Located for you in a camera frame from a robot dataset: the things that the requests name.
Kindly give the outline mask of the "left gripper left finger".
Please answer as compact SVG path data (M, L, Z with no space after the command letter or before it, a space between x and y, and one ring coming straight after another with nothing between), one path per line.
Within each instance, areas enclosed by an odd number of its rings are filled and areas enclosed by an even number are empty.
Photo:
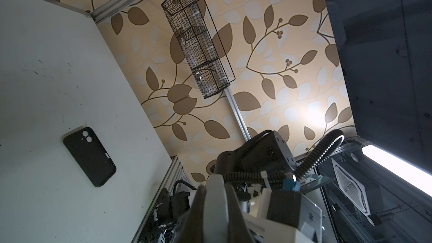
M175 243L203 243L203 221L206 188L200 185L196 191L192 206L178 233Z

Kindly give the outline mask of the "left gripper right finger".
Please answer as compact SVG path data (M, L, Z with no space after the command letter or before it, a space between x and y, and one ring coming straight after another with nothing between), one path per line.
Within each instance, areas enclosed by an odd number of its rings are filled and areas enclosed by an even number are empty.
M226 183L225 190L228 207L228 242L253 243L253 238L246 226L234 187L230 183Z

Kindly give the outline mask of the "black smartphone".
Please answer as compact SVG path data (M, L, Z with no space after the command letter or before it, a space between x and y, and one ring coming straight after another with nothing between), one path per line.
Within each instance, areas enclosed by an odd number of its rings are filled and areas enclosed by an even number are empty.
M205 243L228 242L228 206L225 182L220 174L209 176L203 211Z

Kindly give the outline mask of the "black phone case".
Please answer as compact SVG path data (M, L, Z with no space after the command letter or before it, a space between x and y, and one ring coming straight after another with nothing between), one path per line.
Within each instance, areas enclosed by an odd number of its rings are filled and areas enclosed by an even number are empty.
M116 165L92 128L67 135L63 144L94 187L102 187L116 173Z

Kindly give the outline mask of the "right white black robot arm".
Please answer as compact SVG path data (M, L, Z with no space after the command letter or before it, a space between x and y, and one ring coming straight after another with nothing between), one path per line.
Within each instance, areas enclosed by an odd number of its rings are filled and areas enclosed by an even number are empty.
M332 130L298 165L282 136L275 130L265 130L236 150L219 154L212 173L222 175L224 182L233 185L239 201L249 201L259 191L249 193L247 187L255 184L263 189L269 185L271 189L281 190L283 181L290 175L300 181L325 162L344 139L342 130Z

